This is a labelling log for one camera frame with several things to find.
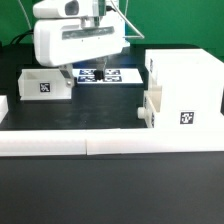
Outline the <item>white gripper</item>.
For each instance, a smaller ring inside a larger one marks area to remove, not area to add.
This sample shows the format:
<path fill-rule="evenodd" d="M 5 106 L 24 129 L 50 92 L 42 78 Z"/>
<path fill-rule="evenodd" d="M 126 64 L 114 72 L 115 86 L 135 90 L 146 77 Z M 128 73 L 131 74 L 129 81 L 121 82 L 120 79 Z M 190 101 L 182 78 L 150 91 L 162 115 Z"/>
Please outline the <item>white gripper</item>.
<path fill-rule="evenodd" d="M 34 27 L 37 61 L 47 67 L 60 66 L 67 87 L 74 86 L 71 63 L 96 60 L 94 78 L 103 80 L 107 59 L 123 48 L 123 35 L 113 25 L 82 28 L 76 19 L 39 20 Z"/>

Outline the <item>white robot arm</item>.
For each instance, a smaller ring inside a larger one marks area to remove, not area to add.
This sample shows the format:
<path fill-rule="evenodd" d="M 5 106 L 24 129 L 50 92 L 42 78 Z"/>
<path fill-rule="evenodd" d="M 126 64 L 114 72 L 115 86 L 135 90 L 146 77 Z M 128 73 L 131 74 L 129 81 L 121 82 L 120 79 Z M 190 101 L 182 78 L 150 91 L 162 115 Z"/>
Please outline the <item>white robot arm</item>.
<path fill-rule="evenodd" d="M 106 1 L 41 0 L 33 6 L 35 57 L 42 66 L 58 67 L 70 87 L 73 63 L 101 59 L 97 70 L 103 72 L 107 56 L 122 52 L 124 26 L 116 5 Z"/>

